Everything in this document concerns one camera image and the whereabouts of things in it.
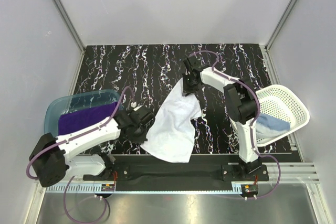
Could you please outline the white perforated laundry basket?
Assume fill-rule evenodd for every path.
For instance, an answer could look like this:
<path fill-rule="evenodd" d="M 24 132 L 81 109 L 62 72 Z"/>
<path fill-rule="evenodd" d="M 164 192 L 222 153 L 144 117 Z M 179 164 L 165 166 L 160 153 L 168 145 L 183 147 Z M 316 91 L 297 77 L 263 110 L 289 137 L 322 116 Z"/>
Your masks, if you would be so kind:
<path fill-rule="evenodd" d="M 273 116 L 290 124 L 290 129 L 273 137 L 257 136 L 257 146 L 264 147 L 306 126 L 310 114 L 301 100 L 287 87 L 273 84 L 256 91 L 261 113 Z"/>

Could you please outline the purple towel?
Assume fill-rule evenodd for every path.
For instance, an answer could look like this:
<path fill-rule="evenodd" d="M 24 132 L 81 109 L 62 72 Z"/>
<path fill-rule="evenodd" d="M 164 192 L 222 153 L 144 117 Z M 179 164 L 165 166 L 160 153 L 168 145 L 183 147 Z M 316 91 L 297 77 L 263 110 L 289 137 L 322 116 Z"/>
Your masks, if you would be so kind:
<path fill-rule="evenodd" d="M 58 120 L 58 135 L 70 134 L 97 124 L 109 117 L 116 107 L 117 102 L 113 102 L 61 115 Z"/>

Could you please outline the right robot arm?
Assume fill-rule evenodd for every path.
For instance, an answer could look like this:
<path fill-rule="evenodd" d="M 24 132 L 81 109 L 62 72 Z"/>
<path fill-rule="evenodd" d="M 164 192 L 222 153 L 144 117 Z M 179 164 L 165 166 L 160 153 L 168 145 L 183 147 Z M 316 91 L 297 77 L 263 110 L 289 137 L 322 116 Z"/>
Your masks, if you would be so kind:
<path fill-rule="evenodd" d="M 238 173 L 250 180 L 261 168 L 257 150 L 256 121 L 260 114 L 260 103 L 250 82 L 229 76 L 214 66 L 202 65 L 195 55 L 184 61 L 182 95 L 195 94 L 201 85 L 208 85 L 222 92 L 229 119 L 235 123 L 239 139 Z"/>

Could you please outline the right orange connector box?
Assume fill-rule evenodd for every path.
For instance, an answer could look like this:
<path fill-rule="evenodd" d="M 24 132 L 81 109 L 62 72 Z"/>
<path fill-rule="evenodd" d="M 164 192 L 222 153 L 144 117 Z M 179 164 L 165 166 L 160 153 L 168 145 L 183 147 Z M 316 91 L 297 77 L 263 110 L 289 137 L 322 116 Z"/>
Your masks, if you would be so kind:
<path fill-rule="evenodd" d="M 258 191 L 259 187 L 257 184 L 244 185 L 242 188 L 242 192 L 248 194 L 258 194 Z"/>

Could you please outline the orange connector box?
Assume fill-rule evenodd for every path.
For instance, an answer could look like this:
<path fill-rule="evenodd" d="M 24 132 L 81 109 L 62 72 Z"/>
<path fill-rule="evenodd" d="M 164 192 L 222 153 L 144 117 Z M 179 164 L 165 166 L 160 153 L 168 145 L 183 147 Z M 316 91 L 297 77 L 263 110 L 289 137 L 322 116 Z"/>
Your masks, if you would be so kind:
<path fill-rule="evenodd" d="M 258 194 L 258 191 L 259 187 L 257 184 L 244 185 L 242 188 L 242 192 L 248 194 Z"/>
<path fill-rule="evenodd" d="M 101 185 L 101 191 L 104 191 L 104 192 L 112 192 L 112 191 L 115 191 L 115 183 L 109 183 L 109 184 L 102 184 Z"/>

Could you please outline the light blue towel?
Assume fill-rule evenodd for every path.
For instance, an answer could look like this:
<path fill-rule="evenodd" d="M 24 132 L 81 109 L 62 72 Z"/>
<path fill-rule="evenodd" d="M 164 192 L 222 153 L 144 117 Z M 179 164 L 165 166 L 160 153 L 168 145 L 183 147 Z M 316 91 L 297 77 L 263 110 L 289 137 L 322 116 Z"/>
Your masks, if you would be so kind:
<path fill-rule="evenodd" d="M 258 138 L 273 138 L 290 130 L 290 122 L 261 113 L 256 122 Z"/>

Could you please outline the blue transparent plastic bin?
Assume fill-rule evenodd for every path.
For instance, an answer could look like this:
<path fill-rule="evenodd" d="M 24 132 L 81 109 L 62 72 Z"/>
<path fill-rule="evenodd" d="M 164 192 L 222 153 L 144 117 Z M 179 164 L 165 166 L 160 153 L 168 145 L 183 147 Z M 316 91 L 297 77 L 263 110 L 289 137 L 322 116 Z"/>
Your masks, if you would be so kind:
<path fill-rule="evenodd" d="M 120 95 L 112 89 L 96 90 L 58 98 L 47 108 L 44 120 L 44 133 L 53 136 L 64 133 L 63 123 L 59 128 L 59 119 L 68 113 L 117 103 Z"/>

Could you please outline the white towel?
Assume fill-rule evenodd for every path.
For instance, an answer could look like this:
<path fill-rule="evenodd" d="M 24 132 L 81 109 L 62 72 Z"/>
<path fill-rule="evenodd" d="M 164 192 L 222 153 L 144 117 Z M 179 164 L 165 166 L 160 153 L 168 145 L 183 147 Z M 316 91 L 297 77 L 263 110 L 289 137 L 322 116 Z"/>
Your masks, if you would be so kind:
<path fill-rule="evenodd" d="M 154 124 L 148 130 L 141 148 L 169 163 L 188 163 L 195 142 L 191 120 L 202 115 L 195 95 L 183 96 L 183 80 L 179 80 L 159 108 Z"/>

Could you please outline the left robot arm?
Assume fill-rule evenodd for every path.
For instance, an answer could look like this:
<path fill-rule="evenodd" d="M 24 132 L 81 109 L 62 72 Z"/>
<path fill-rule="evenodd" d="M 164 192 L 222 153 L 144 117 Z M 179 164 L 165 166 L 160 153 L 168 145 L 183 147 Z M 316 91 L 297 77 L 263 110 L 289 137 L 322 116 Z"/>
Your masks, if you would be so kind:
<path fill-rule="evenodd" d="M 78 176 L 86 181 L 113 180 L 118 172 L 112 157 L 103 153 L 83 156 L 82 153 L 121 137 L 142 144 L 147 141 L 147 130 L 154 121 L 152 111 L 140 105 L 117 111 L 112 117 L 70 134 L 56 137 L 44 134 L 29 157 L 27 176 L 38 180 L 44 188 L 67 176 Z"/>

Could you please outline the left orange connector box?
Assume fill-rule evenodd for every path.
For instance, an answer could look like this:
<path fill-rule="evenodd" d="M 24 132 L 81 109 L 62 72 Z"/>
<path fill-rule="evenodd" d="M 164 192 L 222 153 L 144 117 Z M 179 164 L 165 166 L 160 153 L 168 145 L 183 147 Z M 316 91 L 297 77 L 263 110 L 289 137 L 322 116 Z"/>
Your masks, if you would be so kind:
<path fill-rule="evenodd" d="M 112 192 L 112 191 L 115 191 L 115 183 L 109 183 L 109 184 L 102 184 L 101 185 L 101 191 L 104 191 L 104 192 Z"/>

